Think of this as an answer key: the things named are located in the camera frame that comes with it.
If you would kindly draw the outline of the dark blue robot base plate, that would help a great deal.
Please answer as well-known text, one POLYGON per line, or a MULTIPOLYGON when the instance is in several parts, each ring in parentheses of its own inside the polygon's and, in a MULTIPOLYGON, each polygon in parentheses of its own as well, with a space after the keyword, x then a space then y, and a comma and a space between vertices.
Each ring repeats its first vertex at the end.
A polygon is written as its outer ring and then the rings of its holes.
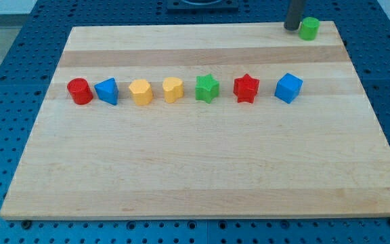
POLYGON ((239 0, 166 0, 168 12, 237 10, 239 0))

